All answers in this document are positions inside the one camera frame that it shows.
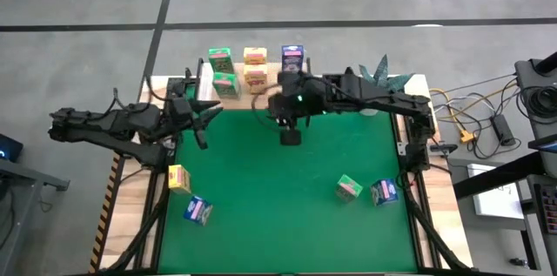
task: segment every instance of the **wooden platform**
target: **wooden platform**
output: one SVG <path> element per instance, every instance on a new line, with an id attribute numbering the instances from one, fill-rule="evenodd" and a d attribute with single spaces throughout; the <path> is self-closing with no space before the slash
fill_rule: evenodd
<path id="1" fill-rule="evenodd" d="M 276 82 L 276 75 L 280 66 L 279 64 L 268 64 L 268 66 L 269 81 L 271 83 L 274 83 Z M 239 75 L 242 75 L 243 65 L 236 64 L 235 68 L 237 70 L 237 73 Z M 163 97 L 165 95 L 166 84 L 169 77 L 171 76 L 152 77 L 151 83 L 153 86 L 153 90 L 159 96 Z M 212 88 L 211 79 L 211 66 L 209 64 L 205 64 L 201 76 L 201 84 L 199 86 L 199 99 L 218 99 L 217 94 Z M 244 86 L 242 87 L 244 91 L 241 99 L 221 101 L 224 108 L 248 109 L 251 107 L 252 95 L 250 95 L 245 90 Z M 412 79 L 406 84 L 405 92 L 408 94 L 423 95 L 429 97 L 426 77 L 424 75 L 414 75 Z M 148 89 L 146 85 L 144 85 L 140 101 L 146 102 L 148 101 L 148 97 Z M 162 108 L 163 103 L 161 101 L 153 99 L 152 103 L 157 104 L 160 108 Z M 258 102 L 256 103 L 256 106 L 259 109 L 264 109 L 266 107 L 266 97 L 260 97 L 258 99 Z M 402 123 L 401 116 L 398 116 L 398 120 L 400 123 Z M 405 138 L 405 131 L 402 130 L 400 132 L 401 136 Z M 435 134 L 435 138 L 437 140 L 440 140 L 439 132 Z M 431 157 L 430 160 L 436 165 L 447 167 L 446 161 L 442 158 Z M 119 172 L 118 170 L 118 164 L 122 165 L 120 166 L 122 167 L 121 172 Z M 93 246 L 94 249 L 91 259 L 90 272 L 94 271 L 97 268 L 109 267 L 117 260 L 117 258 L 122 254 L 122 252 L 129 245 L 135 234 L 138 232 L 144 211 L 144 203 L 147 193 L 147 187 L 149 184 L 150 172 L 140 172 L 138 175 L 126 179 L 125 182 L 120 184 L 117 188 L 114 188 L 115 178 L 120 178 L 124 177 L 125 175 L 131 174 L 139 170 L 140 166 L 137 161 L 128 159 L 125 160 L 125 162 L 115 161 L 112 167 L 113 172 L 111 173 L 111 178 L 109 179 L 109 185 L 106 195 L 107 199 L 104 202 L 103 210 L 101 212 L 99 232 L 97 233 L 96 240 Z M 462 221 L 460 219 L 458 204 L 454 196 L 453 184 L 451 182 L 450 175 L 436 168 L 432 168 L 431 170 L 424 172 L 423 175 L 434 227 L 439 232 L 443 240 L 445 240 L 449 248 L 451 248 L 451 250 L 458 256 L 458 258 L 468 266 L 472 266 L 472 259 L 468 249 L 468 244 L 466 242 L 466 235 L 462 226 Z M 156 201 L 158 199 L 163 180 L 164 179 L 162 175 L 160 175 L 158 177 L 158 191 L 155 194 Z M 109 189 L 112 189 L 114 191 L 111 196 L 109 194 Z M 416 187 L 414 187 L 413 189 L 414 197 L 418 199 L 417 192 L 415 192 Z M 151 261 L 152 243 L 155 227 L 156 224 L 153 226 L 153 229 L 151 229 L 149 238 L 146 242 L 146 248 L 143 257 L 144 266 L 149 266 L 149 263 Z M 421 228 L 419 229 L 419 235 L 426 266 L 431 266 L 432 261 L 431 257 L 429 256 L 429 246 L 427 238 Z M 443 265 L 445 268 L 448 267 L 444 261 Z"/>

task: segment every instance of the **juice box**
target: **juice box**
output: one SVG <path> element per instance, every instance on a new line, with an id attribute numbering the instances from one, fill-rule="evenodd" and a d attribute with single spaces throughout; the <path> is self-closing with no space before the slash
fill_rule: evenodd
<path id="1" fill-rule="evenodd" d="M 304 46 L 283 45 L 282 71 L 292 71 L 292 72 L 301 71 L 303 63 L 304 63 Z"/>
<path id="2" fill-rule="evenodd" d="M 337 195 L 346 202 L 350 202 L 357 198 L 362 192 L 362 189 L 364 189 L 364 187 L 346 175 L 342 175 L 337 183 Z"/>
<path id="3" fill-rule="evenodd" d="M 244 64 L 267 64 L 267 49 L 244 48 Z"/>
<path id="4" fill-rule="evenodd" d="M 372 185 L 372 198 L 375 206 L 399 200 L 394 180 L 381 179 Z"/>
<path id="5" fill-rule="evenodd" d="M 267 86 L 267 65 L 244 65 L 244 80 L 251 94 L 261 92 Z"/>
<path id="6" fill-rule="evenodd" d="M 214 72 L 234 73 L 230 48 L 209 49 L 209 62 Z"/>
<path id="7" fill-rule="evenodd" d="M 168 166 L 168 188 L 175 193 L 191 193 L 190 173 L 182 165 Z"/>
<path id="8" fill-rule="evenodd" d="M 215 72 L 212 76 L 212 85 L 221 98 L 240 98 L 240 83 L 233 73 Z"/>
<path id="9" fill-rule="evenodd" d="M 184 212 L 184 218 L 204 226 L 211 215 L 212 204 L 206 200 L 193 196 L 188 208 Z"/>

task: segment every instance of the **metal bracket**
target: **metal bracket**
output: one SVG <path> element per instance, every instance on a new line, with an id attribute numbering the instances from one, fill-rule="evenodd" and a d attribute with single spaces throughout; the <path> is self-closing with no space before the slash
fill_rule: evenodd
<path id="1" fill-rule="evenodd" d="M 400 156 L 406 155 L 406 146 L 408 145 L 407 142 L 397 142 L 397 152 Z M 445 157 L 454 150 L 458 148 L 457 145 L 445 145 L 443 141 L 439 142 L 439 145 L 429 145 L 427 147 L 427 156 L 439 156 Z"/>

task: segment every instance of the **leaf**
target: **leaf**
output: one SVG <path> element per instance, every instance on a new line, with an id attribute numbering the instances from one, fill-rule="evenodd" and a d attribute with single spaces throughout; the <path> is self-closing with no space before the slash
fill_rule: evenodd
<path id="1" fill-rule="evenodd" d="M 413 75 L 414 73 L 392 77 L 387 82 L 387 88 L 393 91 L 401 91 Z"/>
<path id="2" fill-rule="evenodd" d="M 371 82 L 372 84 L 376 84 L 375 79 L 373 79 L 372 75 L 369 74 L 369 72 L 367 72 L 367 68 L 364 65 L 360 65 L 359 66 L 359 73 L 362 74 L 362 77 Z"/>
<path id="3" fill-rule="evenodd" d="M 373 79 L 375 79 L 375 83 L 377 86 L 386 87 L 387 86 L 387 77 L 389 76 L 389 62 L 387 61 L 386 54 L 381 58 L 379 65 L 377 66 L 377 70 L 373 75 Z"/>

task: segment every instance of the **green juice box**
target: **green juice box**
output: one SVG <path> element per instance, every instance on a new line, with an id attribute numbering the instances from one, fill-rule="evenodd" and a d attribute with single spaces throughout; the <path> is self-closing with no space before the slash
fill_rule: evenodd
<path id="1" fill-rule="evenodd" d="M 337 195 L 344 201 L 350 202 L 359 196 L 363 188 L 350 177 L 342 175 L 337 183 Z"/>
<path id="2" fill-rule="evenodd" d="M 233 73 L 215 72 L 212 85 L 221 98 L 240 98 L 240 83 Z"/>
<path id="3" fill-rule="evenodd" d="M 234 73 L 230 48 L 209 49 L 209 62 L 214 72 Z"/>

